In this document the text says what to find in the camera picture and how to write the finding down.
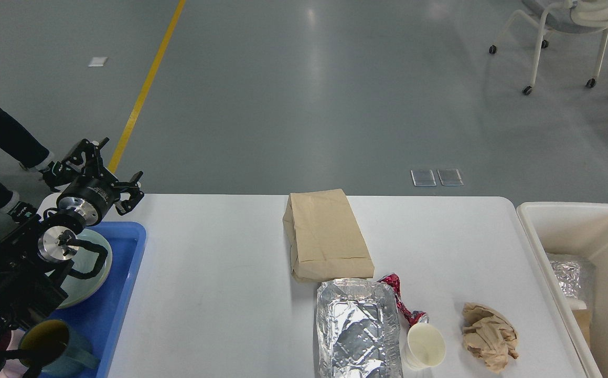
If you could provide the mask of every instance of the sneaker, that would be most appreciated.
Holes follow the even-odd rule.
[[[30,203],[23,203],[19,201],[12,210],[8,211],[8,215],[14,220],[18,225],[23,224],[29,218],[33,217],[38,209]]]
[[[69,184],[78,175],[76,171],[63,165],[60,161],[50,162],[47,169],[40,172],[42,173],[42,181],[45,181],[45,184],[53,192],[58,192],[57,186]]]

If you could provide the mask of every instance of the white table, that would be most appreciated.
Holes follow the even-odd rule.
[[[317,376],[318,284],[290,276],[287,196],[146,194],[147,231],[109,376]],[[520,333],[503,378],[584,377],[515,213],[503,198],[352,196],[376,265],[445,338],[440,366],[405,377],[492,377],[462,347],[462,306],[502,312]],[[54,204],[48,197],[42,208]],[[406,328],[402,327],[403,344]]]

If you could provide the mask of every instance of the blue mug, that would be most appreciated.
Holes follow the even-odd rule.
[[[19,349],[44,351],[42,372],[68,378],[84,369],[96,369],[100,359],[92,354],[92,344],[62,320],[46,320],[28,330]],[[21,359],[25,366],[31,361]]]

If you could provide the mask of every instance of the red wrapper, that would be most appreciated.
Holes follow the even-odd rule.
[[[395,301],[397,302],[397,308],[402,313],[402,315],[404,315],[404,317],[407,319],[407,322],[409,323],[409,327],[411,327],[415,323],[421,323],[424,320],[426,320],[426,318],[428,317],[428,313],[426,313],[425,311],[409,311],[409,309],[407,309],[407,306],[404,305],[404,302],[402,302],[402,298],[401,298],[402,292],[401,292],[400,286],[399,286],[399,276],[398,275],[396,275],[395,273],[392,273],[391,275],[387,275],[387,276],[381,278],[380,280],[378,280],[378,282],[383,282],[386,285],[392,287],[392,290],[394,290],[394,298],[395,298]]]

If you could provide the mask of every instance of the gray floor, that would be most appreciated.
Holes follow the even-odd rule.
[[[107,163],[176,3],[0,2],[0,106],[57,155],[109,136]],[[588,89],[599,35],[553,36],[525,97],[536,31],[517,21],[488,54],[519,7],[188,0],[117,174],[143,170],[150,193],[608,203],[608,48]],[[411,183],[446,167],[465,186]],[[33,203],[36,178],[0,152],[0,179]]]

